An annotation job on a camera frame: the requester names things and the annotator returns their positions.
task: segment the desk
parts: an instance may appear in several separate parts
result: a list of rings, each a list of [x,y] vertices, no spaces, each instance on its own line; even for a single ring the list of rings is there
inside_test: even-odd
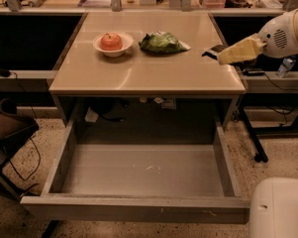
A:
[[[116,59],[97,53],[93,39],[109,31],[132,35],[133,48]],[[138,42],[152,31],[192,49],[144,53]],[[52,220],[247,222],[224,139],[245,88],[232,66],[201,57],[220,42],[207,12],[89,12],[50,87],[64,141],[42,195],[21,203]],[[86,123],[89,97],[128,99],[111,113],[125,121]],[[175,98],[177,109],[140,97]]]

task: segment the red apple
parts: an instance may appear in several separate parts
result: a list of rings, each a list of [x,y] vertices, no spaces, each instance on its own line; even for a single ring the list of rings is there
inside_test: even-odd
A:
[[[116,33],[107,33],[101,38],[100,47],[104,51],[118,51],[122,48],[121,37]]]

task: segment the green plastic bag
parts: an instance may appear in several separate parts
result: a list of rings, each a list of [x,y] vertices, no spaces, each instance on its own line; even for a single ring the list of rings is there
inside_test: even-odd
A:
[[[143,40],[139,42],[139,45],[142,51],[157,54],[172,54],[190,50],[188,45],[179,42],[168,32],[153,32],[147,34]]]

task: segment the floor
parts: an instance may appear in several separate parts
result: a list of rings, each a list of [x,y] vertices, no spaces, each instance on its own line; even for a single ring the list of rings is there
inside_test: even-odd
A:
[[[39,115],[40,130],[34,137],[42,159],[38,170],[27,181],[22,181],[8,165],[4,173],[21,188],[34,183],[31,191],[40,193],[49,173],[50,162],[57,151],[64,127],[58,118]],[[253,125],[270,126],[284,122],[281,115],[256,112]],[[226,140],[241,188],[242,197],[250,200],[255,186],[270,177],[298,179],[298,138],[261,139],[268,163],[253,160],[255,148],[242,121],[231,121],[226,130]],[[13,164],[23,177],[37,165],[38,154],[29,142],[13,159]],[[0,196],[0,237],[41,237],[49,222],[40,220],[22,205]],[[56,226],[51,237],[172,237],[172,238],[248,238],[248,224],[164,224],[129,222],[63,221]]]

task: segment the white robotic arm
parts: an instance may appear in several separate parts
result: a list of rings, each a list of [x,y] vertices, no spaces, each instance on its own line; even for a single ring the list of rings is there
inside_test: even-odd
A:
[[[218,53],[219,64],[253,60],[258,55],[281,59],[298,54],[298,9],[267,22],[254,34]]]

